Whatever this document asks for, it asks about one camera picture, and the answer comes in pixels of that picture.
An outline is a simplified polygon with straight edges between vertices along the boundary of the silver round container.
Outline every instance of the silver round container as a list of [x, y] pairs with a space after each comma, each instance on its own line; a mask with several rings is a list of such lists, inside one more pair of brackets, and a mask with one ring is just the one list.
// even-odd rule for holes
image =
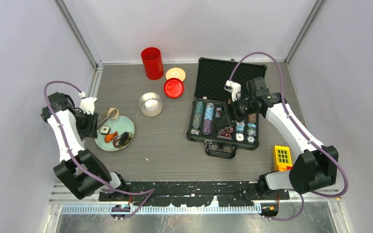
[[139, 98], [139, 107], [148, 117], [154, 117], [162, 111], [162, 99], [155, 92], [147, 92]]

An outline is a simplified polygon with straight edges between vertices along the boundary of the poker chip case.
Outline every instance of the poker chip case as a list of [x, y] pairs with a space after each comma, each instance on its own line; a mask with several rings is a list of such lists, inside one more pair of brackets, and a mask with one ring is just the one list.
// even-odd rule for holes
[[[243, 141], [237, 140], [237, 122], [232, 121], [228, 104], [231, 93], [224, 90], [225, 83], [236, 64], [235, 61], [210, 58], [200, 58], [198, 61], [195, 100], [192, 103], [192, 113], [186, 137], [191, 141], [203, 142], [205, 153], [210, 156], [232, 159], [235, 157], [237, 149], [254, 150], [259, 146], [258, 114], [251, 117], [256, 118], [255, 128], [253, 128], [254, 125], [250, 127], [250, 135], [253, 135], [255, 131], [255, 140], [253, 138], [249, 140], [253, 143], [247, 141], [248, 117], [245, 118], [244, 139]], [[234, 74], [233, 81], [241, 84], [241, 92], [245, 96], [248, 94], [246, 82], [253, 78], [265, 77], [266, 71], [265, 65], [241, 63]], [[208, 126], [211, 114], [212, 124]]]

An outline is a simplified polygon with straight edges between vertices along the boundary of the gray tabletop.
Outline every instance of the gray tabletop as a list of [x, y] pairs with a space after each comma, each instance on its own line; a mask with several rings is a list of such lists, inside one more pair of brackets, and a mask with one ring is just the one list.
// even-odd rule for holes
[[[279, 92], [278, 69], [274, 63], [266, 65], [267, 86], [271, 92]], [[102, 113], [116, 107], [135, 124], [133, 142], [121, 151], [106, 152], [93, 139], [86, 140], [85, 145], [109, 171], [120, 173], [126, 181], [258, 180], [259, 175], [272, 171], [273, 146], [288, 144], [278, 130], [261, 117], [257, 132], [259, 147], [253, 151], [238, 149], [234, 159], [208, 156], [203, 143], [187, 139], [198, 65], [164, 64], [165, 71], [172, 67], [180, 67], [186, 72], [185, 90], [177, 99], [165, 96], [165, 77], [158, 81], [147, 79], [142, 65], [105, 66], [96, 111]], [[281, 68], [285, 78], [285, 98], [303, 123], [287, 67], [282, 63]], [[163, 110], [158, 116], [147, 117], [141, 113], [138, 99], [146, 92], [161, 96]]]

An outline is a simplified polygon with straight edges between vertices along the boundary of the red lid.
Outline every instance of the red lid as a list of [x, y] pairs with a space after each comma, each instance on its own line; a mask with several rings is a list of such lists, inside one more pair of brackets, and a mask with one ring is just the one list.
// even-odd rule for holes
[[168, 79], [164, 84], [164, 92], [169, 98], [178, 98], [184, 92], [184, 84], [177, 78]]

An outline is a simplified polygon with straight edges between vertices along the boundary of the red cup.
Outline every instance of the red cup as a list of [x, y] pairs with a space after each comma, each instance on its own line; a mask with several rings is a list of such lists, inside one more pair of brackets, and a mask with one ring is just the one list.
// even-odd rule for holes
[[161, 51], [155, 47], [149, 47], [141, 53], [142, 63], [145, 73], [151, 80], [158, 80], [164, 76], [164, 66], [162, 65]]

